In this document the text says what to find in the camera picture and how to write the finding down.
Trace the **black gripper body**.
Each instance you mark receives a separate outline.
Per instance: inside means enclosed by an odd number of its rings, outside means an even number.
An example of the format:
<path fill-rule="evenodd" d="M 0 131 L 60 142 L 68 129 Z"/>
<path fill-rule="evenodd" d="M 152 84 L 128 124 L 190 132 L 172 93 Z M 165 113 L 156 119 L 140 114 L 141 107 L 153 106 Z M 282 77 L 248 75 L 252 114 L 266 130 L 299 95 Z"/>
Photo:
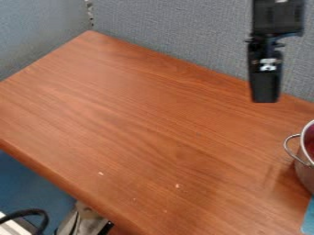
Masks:
<path fill-rule="evenodd" d="M 270 58 L 282 39 L 304 34 L 306 0 L 252 0 L 247 56 Z"/>

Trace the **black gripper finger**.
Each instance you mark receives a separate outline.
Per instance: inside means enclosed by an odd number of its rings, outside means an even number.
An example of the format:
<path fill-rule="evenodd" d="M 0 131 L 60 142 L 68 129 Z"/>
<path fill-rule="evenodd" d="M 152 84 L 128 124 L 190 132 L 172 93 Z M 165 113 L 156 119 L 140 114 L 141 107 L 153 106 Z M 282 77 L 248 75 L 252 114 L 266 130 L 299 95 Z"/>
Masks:
<path fill-rule="evenodd" d="M 251 100 L 254 103 L 275 103 L 280 94 L 283 55 L 262 44 L 247 45 L 247 75 Z"/>

